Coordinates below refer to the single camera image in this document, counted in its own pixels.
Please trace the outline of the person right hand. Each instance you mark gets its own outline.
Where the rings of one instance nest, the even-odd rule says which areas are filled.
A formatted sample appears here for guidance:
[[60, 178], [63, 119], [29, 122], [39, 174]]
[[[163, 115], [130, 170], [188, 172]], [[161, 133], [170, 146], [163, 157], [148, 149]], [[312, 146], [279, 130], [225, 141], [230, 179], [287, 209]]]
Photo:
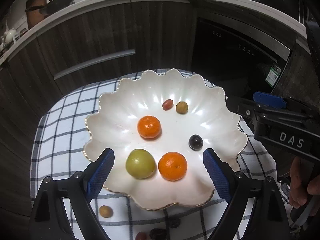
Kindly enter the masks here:
[[314, 178], [308, 185], [305, 184], [307, 175], [303, 170], [300, 157], [295, 157], [290, 167], [290, 193], [289, 202], [292, 207], [298, 209], [307, 202], [308, 194], [319, 196], [319, 176]]

